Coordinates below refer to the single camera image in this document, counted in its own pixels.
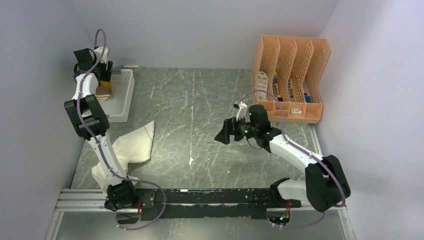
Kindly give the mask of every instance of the gray marble surface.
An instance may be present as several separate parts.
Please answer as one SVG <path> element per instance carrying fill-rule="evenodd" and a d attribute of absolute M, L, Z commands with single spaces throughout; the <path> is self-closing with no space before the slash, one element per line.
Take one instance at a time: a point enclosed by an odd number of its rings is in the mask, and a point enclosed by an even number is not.
<path fill-rule="evenodd" d="M 141 68 L 134 78 L 128 121 L 110 124 L 111 141 L 153 120 L 155 130 L 150 160 L 130 163 L 129 175 L 163 188 L 267 188 L 284 177 L 301 177 L 286 160 L 251 148 L 245 139 L 229 145 L 214 141 L 223 120 L 237 113 L 233 103 L 252 89 L 250 70 Z M 287 123 L 286 133 L 314 151 L 307 124 Z M 91 175 L 98 162 L 85 143 L 71 188 L 98 189 Z"/>
<path fill-rule="evenodd" d="M 322 213 L 292 210 L 289 226 L 309 224 Z M 146 224 L 141 221 L 129 227 Z M 338 210 L 327 210 L 318 224 L 301 229 L 272 227 L 269 221 L 250 217 L 205 217 L 160 219 L 137 231 L 115 227 L 113 212 L 65 212 L 57 240 L 345 240 Z"/>

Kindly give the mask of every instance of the white cloth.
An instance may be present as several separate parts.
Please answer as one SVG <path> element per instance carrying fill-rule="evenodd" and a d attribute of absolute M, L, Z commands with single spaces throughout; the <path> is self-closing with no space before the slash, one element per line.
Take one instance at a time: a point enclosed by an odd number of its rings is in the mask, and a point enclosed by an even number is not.
<path fill-rule="evenodd" d="M 150 159 L 154 133 L 155 121 L 151 121 L 137 130 L 118 137 L 118 139 L 112 144 L 112 148 L 116 154 L 118 162 L 126 173 L 128 172 L 128 163 L 143 163 Z M 100 162 L 91 169 L 91 175 L 106 196 L 108 181 Z M 133 176 L 128 177 L 131 179 L 138 179 Z"/>

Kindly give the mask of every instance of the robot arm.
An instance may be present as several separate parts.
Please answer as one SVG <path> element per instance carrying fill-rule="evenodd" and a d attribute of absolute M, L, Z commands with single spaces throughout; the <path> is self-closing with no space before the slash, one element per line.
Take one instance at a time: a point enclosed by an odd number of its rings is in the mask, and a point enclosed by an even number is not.
<path fill-rule="evenodd" d="M 95 49 L 93 52 L 99 58 L 99 51 Z M 110 80 L 112 63 L 103 55 L 100 64 L 94 69 L 94 73 L 88 74 L 84 79 L 87 70 L 93 66 L 95 61 L 93 61 L 90 50 L 87 48 L 75 51 L 74 54 L 78 60 L 78 64 L 75 66 L 75 81 L 77 86 L 72 100 L 64 103 L 65 110 L 77 135 L 87 140 L 105 172 L 108 182 L 107 200 L 104 204 L 105 208 L 112 211 L 131 208 L 137 205 L 139 197 L 131 181 L 122 180 L 110 171 L 110 169 L 113 169 L 117 175 L 128 177 L 119 164 L 118 158 L 112 148 L 108 133 L 108 117 L 95 96 L 96 88 L 99 86 L 98 79 Z M 82 93 L 79 99 L 81 115 L 95 137 L 87 131 L 78 115 L 77 100 L 80 92 Z"/>
<path fill-rule="evenodd" d="M 315 159 L 325 164 L 334 174 L 342 186 L 345 197 L 351 195 L 343 169 L 335 156 L 316 154 L 283 136 L 284 133 L 280 129 L 271 127 L 267 111 L 262 105 L 249 107 L 251 122 L 246 122 L 243 118 L 247 108 L 244 103 L 234 106 L 239 108 L 237 117 L 224 120 L 222 130 L 215 140 L 229 144 L 230 135 L 234 135 L 235 141 L 240 141 L 244 137 L 254 138 L 261 148 L 277 154 L 299 169 L 304 174 L 305 180 L 283 178 L 271 185 L 271 189 L 276 188 L 282 199 L 307 201 L 319 212 L 326 211 L 342 200 L 335 182 L 328 177 L 329 174 Z"/>

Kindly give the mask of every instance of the white wall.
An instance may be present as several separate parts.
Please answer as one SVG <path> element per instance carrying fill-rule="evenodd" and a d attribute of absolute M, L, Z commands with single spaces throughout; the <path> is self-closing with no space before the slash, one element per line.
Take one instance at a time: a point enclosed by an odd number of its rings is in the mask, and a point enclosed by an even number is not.
<path fill-rule="evenodd" d="M 260 35 L 319 37 L 339 0 L 69 0 L 116 65 L 250 69 Z"/>
<path fill-rule="evenodd" d="M 92 41 L 64 0 L 0 3 L 0 235 L 44 239 L 83 141 L 64 110 Z"/>
<path fill-rule="evenodd" d="M 424 2 L 341 0 L 321 37 L 317 132 L 350 183 L 357 239 L 423 239 Z"/>

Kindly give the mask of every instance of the white tray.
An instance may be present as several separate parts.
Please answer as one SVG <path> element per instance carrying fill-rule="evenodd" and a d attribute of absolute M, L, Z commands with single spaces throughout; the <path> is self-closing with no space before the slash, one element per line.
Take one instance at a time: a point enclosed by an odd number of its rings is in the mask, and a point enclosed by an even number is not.
<path fill-rule="evenodd" d="M 112 98 L 99 100 L 104 113 L 110 123 L 124 123 L 128 121 L 131 99 L 134 91 L 133 70 L 121 69 L 121 74 L 112 74 Z"/>

